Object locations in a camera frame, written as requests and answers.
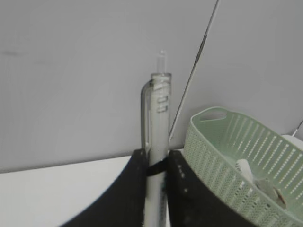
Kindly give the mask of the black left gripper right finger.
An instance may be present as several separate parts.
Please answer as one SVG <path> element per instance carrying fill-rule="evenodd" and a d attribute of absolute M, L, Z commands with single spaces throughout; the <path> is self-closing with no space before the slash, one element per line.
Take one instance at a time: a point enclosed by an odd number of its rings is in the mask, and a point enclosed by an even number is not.
<path fill-rule="evenodd" d="M 178 150 L 168 155 L 166 188 L 172 227 L 254 226 L 217 198 Z"/>

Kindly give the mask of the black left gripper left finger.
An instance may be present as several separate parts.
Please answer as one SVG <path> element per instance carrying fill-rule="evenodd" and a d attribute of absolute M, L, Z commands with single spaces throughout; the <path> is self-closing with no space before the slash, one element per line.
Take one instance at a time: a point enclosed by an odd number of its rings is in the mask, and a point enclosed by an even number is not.
<path fill-rule="evenodd" d="M 120 175 L 63 227 L 141 227 L 146 196 L 146 151 L 136 149 Z"/>

